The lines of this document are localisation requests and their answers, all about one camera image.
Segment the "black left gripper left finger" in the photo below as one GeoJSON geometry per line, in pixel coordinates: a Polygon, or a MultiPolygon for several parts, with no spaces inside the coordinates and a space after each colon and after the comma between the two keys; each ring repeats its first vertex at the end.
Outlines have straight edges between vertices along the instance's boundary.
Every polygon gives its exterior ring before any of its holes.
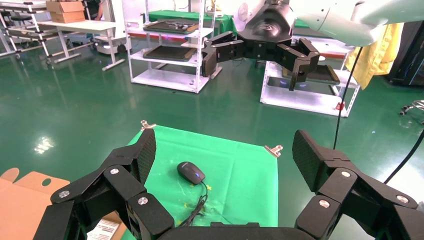
{"type": "Polygon", "coordinates": [[[174,219],[145,186],[156,157],[153,129],[113,149],[98,169],[51,195],[36,240],[85,240],[100,220],[116,213],[138,240],[157,240],[174,219]]]}

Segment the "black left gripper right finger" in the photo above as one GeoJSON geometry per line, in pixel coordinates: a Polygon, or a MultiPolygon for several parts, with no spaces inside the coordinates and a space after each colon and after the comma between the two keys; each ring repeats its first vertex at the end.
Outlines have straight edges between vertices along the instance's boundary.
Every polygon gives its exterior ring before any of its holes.
{"type": "Polygon", "coordinates": [[[341,216],[354,219],[376,240],[421,240],[424,214],[417,202],[359,170],[341,151],[323,147],[297,130],[292,156],[314,197],[295,227],[316,240],[327,240],[341,216]]]}

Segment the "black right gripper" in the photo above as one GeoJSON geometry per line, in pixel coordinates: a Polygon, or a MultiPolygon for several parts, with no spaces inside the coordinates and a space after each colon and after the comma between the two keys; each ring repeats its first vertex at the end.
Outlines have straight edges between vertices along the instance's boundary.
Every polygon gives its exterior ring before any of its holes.
{"type": "Polygon", "coordinates": [[[320,58],[312,42],[300,37],[292,42],[295,17],[287,2],[265,2],[249,20],[245,28],[237,33],[227,31],[204,42],[201,73],[209,77],[218,63],[242,57],[274,61],[291,72],[289,91],[296,83],[305,82],[320,58]]]}

